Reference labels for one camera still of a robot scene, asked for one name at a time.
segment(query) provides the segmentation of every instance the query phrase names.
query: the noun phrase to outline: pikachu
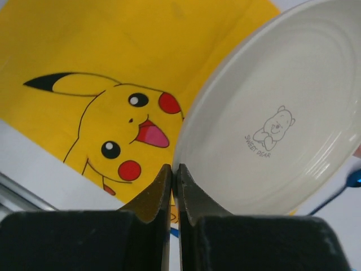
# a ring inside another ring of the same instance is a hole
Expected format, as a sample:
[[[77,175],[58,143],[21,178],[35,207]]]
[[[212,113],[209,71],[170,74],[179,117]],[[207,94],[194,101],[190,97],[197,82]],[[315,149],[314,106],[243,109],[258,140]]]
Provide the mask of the pikachu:
[[[174,151],[184,115],[165,91],[81,72],[43,75],[24,85],[91,98],[63,162],[123,202],[144,190],[152,181],[147,176],[156,176],[162,157]]]

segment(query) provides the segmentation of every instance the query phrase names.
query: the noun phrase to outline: bear logo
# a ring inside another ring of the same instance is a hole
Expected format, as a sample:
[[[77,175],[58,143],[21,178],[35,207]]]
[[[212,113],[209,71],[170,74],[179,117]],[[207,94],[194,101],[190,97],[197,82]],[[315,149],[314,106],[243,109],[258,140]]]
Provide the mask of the bear logo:
[[[278,108],[276,115],[268,119],[263,128],[254,134],[253,140],[262,144],[267,151],[270,151],[284,137],[286,131],[294,122],[295,119],[292,117],[291,112],[281,106]]]

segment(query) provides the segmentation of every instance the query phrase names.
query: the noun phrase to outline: pikachu ear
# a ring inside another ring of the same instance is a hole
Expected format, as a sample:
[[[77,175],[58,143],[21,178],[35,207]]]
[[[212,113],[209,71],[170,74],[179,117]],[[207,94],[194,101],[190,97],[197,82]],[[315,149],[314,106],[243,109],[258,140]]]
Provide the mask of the pikachu ear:
[[[110,77],[93,73],[62,72],[44,75],[24,83],[35,89],[74,96],[97,96],[105,89],[119,85]]]

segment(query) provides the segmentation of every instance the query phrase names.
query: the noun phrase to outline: yellow cloth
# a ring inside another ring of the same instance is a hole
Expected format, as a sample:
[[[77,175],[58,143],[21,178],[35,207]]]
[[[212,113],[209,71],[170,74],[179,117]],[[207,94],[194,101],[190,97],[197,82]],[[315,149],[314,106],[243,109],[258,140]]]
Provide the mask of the yellow cloth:
[[[127,203],[171,163],[211,72],[278,13],[267,0],[9,0],[0,118]]]

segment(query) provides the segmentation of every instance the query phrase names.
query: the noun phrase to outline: ceramic plate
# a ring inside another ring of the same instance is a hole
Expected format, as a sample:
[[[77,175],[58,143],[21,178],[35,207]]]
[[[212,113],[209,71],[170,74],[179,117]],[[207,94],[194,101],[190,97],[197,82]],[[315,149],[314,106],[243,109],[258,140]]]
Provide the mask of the ceramic plate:
[[[173,168],[235,214],[283,215],[360,144],[361,1],[312,1],[277,17],[196,98]]]

